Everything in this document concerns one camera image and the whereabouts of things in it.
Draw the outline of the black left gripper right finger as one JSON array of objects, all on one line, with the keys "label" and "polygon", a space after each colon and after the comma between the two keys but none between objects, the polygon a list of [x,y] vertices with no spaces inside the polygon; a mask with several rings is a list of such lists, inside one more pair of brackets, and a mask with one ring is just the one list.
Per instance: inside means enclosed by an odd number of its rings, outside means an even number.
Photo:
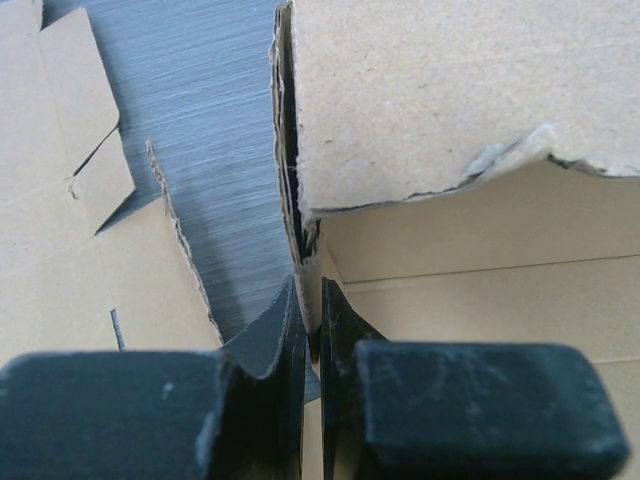
[{"label": "black left gripper right finger", "polygon": [[572,347],[394,342],[329,279],[319,342],[327,479],[610,479],[629,459]]}]

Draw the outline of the spare flat cardboard sheet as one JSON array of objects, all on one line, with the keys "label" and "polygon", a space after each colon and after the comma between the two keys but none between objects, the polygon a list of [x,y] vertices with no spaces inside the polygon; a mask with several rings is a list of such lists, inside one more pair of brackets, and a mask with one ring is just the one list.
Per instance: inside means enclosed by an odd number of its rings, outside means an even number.
[{"label": "spare flat cardboard sheet", "polygon": [[220,347],[169,197],[115,219],[135,183],[87,12],[42,16],[1,6],[2,359]]}]

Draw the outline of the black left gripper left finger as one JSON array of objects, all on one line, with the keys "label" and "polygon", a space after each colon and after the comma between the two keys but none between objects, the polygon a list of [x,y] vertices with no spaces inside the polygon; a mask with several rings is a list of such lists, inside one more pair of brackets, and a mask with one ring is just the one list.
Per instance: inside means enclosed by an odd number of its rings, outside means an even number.
[{"label": "black left gripper left finger", "polygon": [[1,371],[5,479],[298,479],[295,284],[218,350],[39,352]]}]

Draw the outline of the brown cardboard box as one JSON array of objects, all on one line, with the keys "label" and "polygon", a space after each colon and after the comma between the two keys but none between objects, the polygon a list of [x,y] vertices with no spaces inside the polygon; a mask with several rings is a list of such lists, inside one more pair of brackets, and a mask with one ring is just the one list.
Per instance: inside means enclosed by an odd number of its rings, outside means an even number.
[{"label": "brown cardboard box", "polygon": [[630,444],[610,479],[637,478],[638,3],[285,1],[271,61],[314,378],[328,279],[394,342],[566,345]]}]

